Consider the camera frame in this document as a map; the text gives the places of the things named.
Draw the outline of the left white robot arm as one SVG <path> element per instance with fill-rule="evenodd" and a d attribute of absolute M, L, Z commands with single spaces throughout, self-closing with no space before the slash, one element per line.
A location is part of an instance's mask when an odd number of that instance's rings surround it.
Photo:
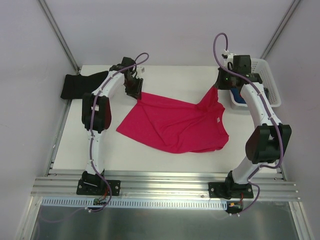
<path fill-rule="evenodd" d="M 137 77 L 137 66 L 143 61 L 124 57 L 122 62 L 112 65 L 106 78 L 91 93 L 82 97 L 81 121 L 88 134 L 88 161 L 82 174 L 81 185 L 88 187 L 93 194 L 104 191 L 104 160 L 102 158 L 103 138 L 112 122 L 110 98 L 123 85 L 126 95 L 140 100 L 142 98 L 143 79 Z"/>

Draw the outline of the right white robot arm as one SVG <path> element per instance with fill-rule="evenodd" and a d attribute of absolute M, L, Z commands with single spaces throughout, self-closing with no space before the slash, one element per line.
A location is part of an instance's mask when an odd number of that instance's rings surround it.
<path fill-rule="evenodd" d="M 248 184 L 260 169 L 280 167 L 292 129 L 274 113 L 260 75 L 252 73 L 251 57 L 228 51 L 222 57 L 224 63 L 219 66 L 214 86 L 219 90 L 237 89 L 254 124 L 254 131 L 245 144 L 245 158 L 230 173 L 232 180 L 224 184 L 224 193 L 233 198 L 241 193 L 241 185 Z"/>

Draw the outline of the pink t shirt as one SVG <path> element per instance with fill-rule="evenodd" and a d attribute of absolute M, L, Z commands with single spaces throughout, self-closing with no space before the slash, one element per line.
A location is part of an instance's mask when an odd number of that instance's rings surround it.
<path fill-rule="evenodd" d="M 168 153 L 213 152 L 229 141 L 224 111 L 215 87 L 197 104 L 144 92 L 116 130 Z"/>

